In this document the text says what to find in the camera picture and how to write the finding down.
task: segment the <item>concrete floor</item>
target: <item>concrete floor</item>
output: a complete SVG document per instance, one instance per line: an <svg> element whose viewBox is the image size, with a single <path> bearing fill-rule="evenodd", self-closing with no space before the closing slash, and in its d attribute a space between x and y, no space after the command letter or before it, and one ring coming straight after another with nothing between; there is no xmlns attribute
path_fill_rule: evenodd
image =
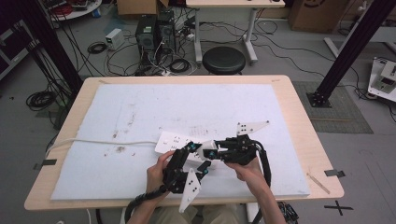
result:
<svg viewBox="0 0 396 224"><path fill-rule="evenodd" d="M90 15L69 22L71 30L81 48L87 55L86 48L95 41L105 41L105 36L114 28L121 28L125 33L134 34L137 21L122 20L117 14L106 14L94 19ZM337 45L341 45L344 37L332 35L293 32L286 21L266 21L263 28L272 31L274 24L277 30L268 35L279 46L284 48L312 49L323 56L333 59L333 56L323 41L330 36ZM246 27L244 23L237 26ZM202 26L202 37L208 40L235 40L224 29ZM76 58L69 41L60 29L57 33L68 52L71 61ZM300 71L289 59L277 58L276 55L291 57L298 66L305 70L315 71L325 76L332 66L332 61L326 60L315 53L297 50L281 49L268 39L258 37L255 47L259 62L247 66L244 75L283 74L293 81L321 81L322 77ZM203 43L203 50L208 50L217 44ZM233 47L244 48L241 43ZM186 59L193 60L192 43L184 47ZM92 55L90 62L101 73L104 73L106 54ZM382 43L369 43L354 62L353 67L359 74L361 88L367 88L372 59L385 57L396 60L395 54ZM115 55L111 63L123 68L138 62L137 46L131 46ZM81 76L90 76L83 68ZM207 75L204 68L197 69L193 75ZM356 75L348 71L343 78L344 84L356 85ZM48 223L55 224L59 220L65 223L89 223L85 210L30 212L23 207L24 201L33 186L38 171L33 167L42 162L49 141L57 133L52 128L48 118L38 118L36 112L25 105L26 98L37 91L43 91L47 80L31 57L26 57L5 78L0 81L0 218L1 223ZM318 133L330 161L335 169L343 170L346 176L340 181L345 196L337 201L341 206L352 207L353 210L343 210L343 215L336 209L324 208L324 205L335 205L334 200L317 200L311 202L291 202L298 213L300 223L396 223L396 175L394 163L396 158L396 123L389 115L389 110L377 101L359 100L353 88L347 88L351 98L361 110L374 134ZM92 223L96 223L93 209ZM103 209L104 223L120 223L121 209Z"/></svg>

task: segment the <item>black round stool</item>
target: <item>black round stool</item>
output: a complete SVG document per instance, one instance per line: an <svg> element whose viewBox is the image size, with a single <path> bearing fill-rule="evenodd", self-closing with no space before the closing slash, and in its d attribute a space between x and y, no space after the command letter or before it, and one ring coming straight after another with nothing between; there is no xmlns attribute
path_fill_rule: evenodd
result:
<svg viewBox="0 0 396 224"><path fill-rule="evenodd" d="M204 68L215 75L241 74L246 64L244 54L230 47L215 47L208 50L202 59Z"/></svg>

